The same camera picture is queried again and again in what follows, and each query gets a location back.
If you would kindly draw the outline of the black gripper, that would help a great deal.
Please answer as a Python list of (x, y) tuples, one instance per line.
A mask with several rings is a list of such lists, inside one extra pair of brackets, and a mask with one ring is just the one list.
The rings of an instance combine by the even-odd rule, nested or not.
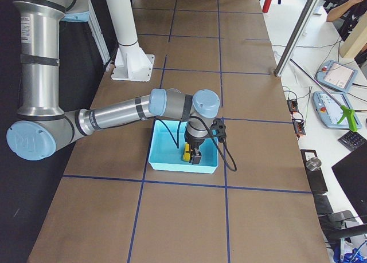
[(202, 122), (188, 122), (185, 127), (185, 142), (183, 148), (183, 160), (191, 160), (191, 164), (199, 164), (201, 161), (200, 145), (210, 138), (208, 130), (210, 124)]

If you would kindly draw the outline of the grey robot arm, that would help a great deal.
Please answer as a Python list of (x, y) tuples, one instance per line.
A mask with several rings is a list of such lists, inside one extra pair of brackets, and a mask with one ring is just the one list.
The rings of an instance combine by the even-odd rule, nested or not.
[(61, 21), (87, 22), (89, 0), (13, 0), (20, 13), (22, 80), (19, 121), (7, 131), (11, 150), (26, 160), (41, 160), (96, 131), (162, 116), (186, 122), (189, 145), (184, 158), (200, 161), (199, 147), (212, 137), (220, 107), (218, 95), (204, 89), (193, 95), (153, 89), (147, 96), (87, 110), (91, 91), (76, 84), (59, 92)]

